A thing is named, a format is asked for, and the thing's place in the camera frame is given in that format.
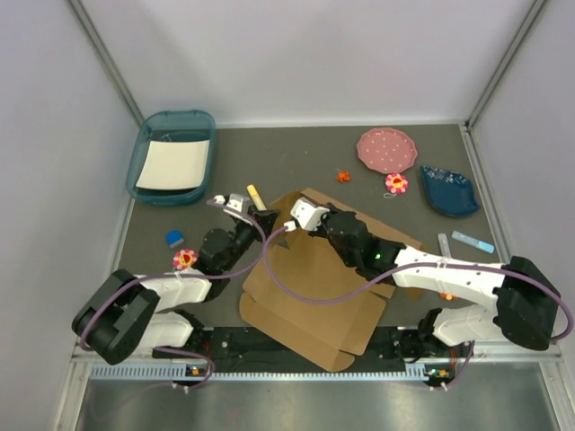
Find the brown cardboard box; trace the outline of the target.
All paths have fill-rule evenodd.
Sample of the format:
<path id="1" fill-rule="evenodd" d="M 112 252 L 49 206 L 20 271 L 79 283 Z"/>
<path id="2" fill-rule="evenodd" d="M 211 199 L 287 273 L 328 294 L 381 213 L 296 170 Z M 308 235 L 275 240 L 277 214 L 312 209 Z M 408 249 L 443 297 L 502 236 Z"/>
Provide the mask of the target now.
<path id="1" fill-rule="evenodd" d="M 278 235 L 243 282 L 243 321 L 328 372 L 349 369 L 377 326 L 411 326 L 425 315 L 420 289 L 367 281 L 327 240 L 296 229 Z"/>

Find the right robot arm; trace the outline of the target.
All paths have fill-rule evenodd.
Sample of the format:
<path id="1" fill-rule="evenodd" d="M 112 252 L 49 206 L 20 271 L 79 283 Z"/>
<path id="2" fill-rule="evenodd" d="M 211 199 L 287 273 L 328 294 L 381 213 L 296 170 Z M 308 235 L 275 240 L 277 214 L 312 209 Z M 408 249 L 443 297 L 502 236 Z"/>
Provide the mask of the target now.
<path id="1" fill-rule="evenodd" d="M 420 321 L 419 342 L 437 356 L 477 339 L 500 339 L 534 351 L 552 342 L 560 295 L 529 259 L 478 264 L 443 258 L 373 235 L 355 213 L 305 204 L 293 211 L 303 230 L 334 248 L 343 264 L 368 281 L 414 287 L 470 302 L 434 309 Z"/>

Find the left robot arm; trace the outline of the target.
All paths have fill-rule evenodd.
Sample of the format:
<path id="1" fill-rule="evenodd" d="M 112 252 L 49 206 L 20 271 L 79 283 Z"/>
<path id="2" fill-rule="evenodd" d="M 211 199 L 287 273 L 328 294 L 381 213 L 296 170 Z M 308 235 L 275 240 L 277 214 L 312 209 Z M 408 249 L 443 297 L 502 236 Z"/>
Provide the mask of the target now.
<path id="1" fill-rule="evenodd" d="M 266 241 L 279 211 L 249 207 L 232 215 L 234 229 L 207 232 L 189 268 L 155 276 L 112 272 L 72 321 L 80 346 L 109 365 L 158 347 L 198 354 L 204 343 L 202 326 L 185 316 L 181 305 L 211 301 L 231 278 L 250 271 L 236 264 L 254 242 Z"/>

